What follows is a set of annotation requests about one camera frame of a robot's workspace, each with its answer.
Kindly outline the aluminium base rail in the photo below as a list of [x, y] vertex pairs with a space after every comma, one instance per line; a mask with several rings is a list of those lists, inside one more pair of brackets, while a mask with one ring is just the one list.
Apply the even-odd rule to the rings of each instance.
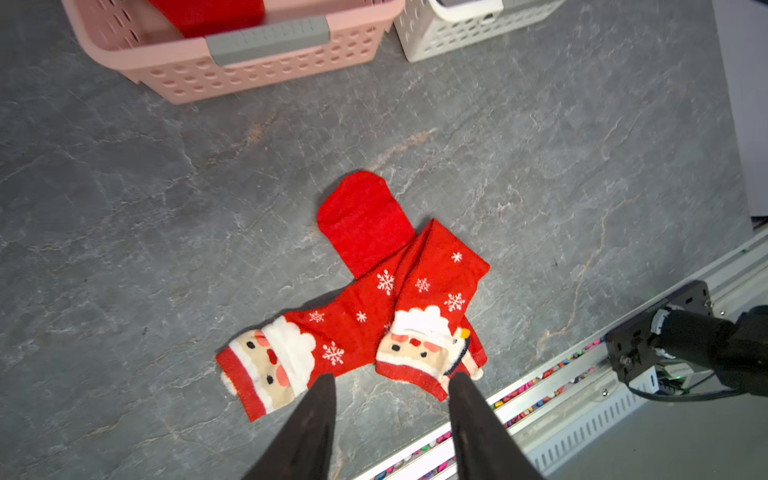
[[706, 266], [671, 284], [642, 288], [622, 315], [596, 313], [602, 324], [577, 337], [554, 356], [526, 368], [487, 395], [502, 426], [533, 466], [548, 475], [561, 468], [599, 435], [645, 404], [637, 391], [650, 392], [659, 376], [650, 367], [630, 382], [612, 369], [607, 336], [661, 303], [688, 306], [715, 317], [732, 318], [767, 296], [767, 229]]

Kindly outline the red santa sock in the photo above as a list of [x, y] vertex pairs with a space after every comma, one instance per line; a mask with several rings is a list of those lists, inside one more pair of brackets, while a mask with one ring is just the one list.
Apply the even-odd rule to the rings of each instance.
[[378, 374], [419, 387], [439, 401], [449, 374], [465, 358], [471, 334], [463, 322], [490, 265], [439, 221], [429, 221], [398, 266], [394, 313], [375, 356]]
[[285, 407], [324, 374], [337, 377], [372, 363], [420, 250], [401, 249], [326, 305], [289, 311], [232, 339], [216, 361], [248, 419]]

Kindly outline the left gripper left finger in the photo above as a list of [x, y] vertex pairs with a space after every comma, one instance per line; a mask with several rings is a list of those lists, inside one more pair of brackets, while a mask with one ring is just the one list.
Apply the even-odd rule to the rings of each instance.
[[335, 421], [335, 379], [323, 374], [243, 479], [327, 479]]

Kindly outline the white plastic basket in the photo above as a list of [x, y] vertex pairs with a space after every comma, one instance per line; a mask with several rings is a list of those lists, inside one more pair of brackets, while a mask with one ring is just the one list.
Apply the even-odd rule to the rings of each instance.
[[564, 0], [407, 1], [394, 26], [411, 63], [541, 22]]

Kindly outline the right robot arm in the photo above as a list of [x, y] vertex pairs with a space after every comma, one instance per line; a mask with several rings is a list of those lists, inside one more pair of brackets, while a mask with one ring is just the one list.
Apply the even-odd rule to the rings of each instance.
[[656, 384], [651, 393], [635, 387], [630, 392], [664, 403], [767, 395], [767, 307], [757, 305], [732, 322], [715, 317], [709, 300], [707, 284], [692, 281], [609, 330], [605, 342], [612, 369], [625, 385], [664, 361], [680, 361], [709, 370], [724, 388], [693, 394], [680, 387], [672, 394]]

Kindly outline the pink plastic basket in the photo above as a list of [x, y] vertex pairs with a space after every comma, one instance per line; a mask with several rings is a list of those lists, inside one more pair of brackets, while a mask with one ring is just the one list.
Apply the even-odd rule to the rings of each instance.
[[147, 1], [66, 1], [98, 64], [184, 104], [369, 62], [402, 1], [268, 1], [262, 25], [185, 38]]

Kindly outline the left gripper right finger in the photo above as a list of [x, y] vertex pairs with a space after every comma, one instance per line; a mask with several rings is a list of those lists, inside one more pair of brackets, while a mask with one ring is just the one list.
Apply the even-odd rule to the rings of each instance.
[[458, 479], [543, 479], [469, 375], [457, 373], [448, 391]]

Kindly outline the red fuzzy sock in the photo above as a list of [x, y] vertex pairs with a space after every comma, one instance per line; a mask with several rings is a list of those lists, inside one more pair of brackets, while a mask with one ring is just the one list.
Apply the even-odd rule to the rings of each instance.
[[262, 23], [262, 0], [150, 0], [185, 38], [246, 29]]

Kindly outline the red penguin sock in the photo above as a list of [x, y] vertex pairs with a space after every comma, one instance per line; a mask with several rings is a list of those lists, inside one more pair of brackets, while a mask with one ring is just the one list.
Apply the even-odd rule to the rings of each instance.
[[368, 171], [341, 181], [320, 206], [317, 224], [356, 279], [416, 237], [386, 181]]

